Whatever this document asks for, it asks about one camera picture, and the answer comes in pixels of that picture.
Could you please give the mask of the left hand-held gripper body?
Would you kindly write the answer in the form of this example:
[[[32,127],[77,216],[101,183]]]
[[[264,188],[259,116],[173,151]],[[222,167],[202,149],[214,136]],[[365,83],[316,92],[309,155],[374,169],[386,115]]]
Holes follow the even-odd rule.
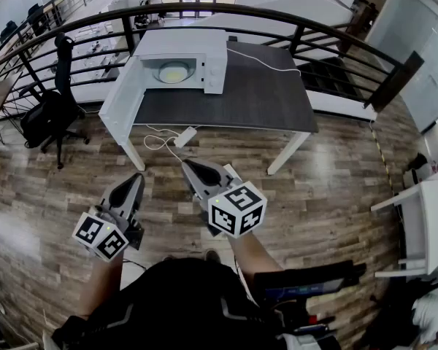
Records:
[[[113,261],[129,246],[138,250],[144,231],[137,220],[95,206],[82,213],[72,238],[103,261]]]

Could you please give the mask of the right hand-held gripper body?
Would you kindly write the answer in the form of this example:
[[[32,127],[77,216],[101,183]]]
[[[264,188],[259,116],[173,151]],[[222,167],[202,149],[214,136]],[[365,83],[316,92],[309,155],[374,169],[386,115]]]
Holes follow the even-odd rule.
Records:
[[[251,182],[232,182],[206,200],[207,229],[213,236],[240,238],[263,223],[266,207],[266,197]]]

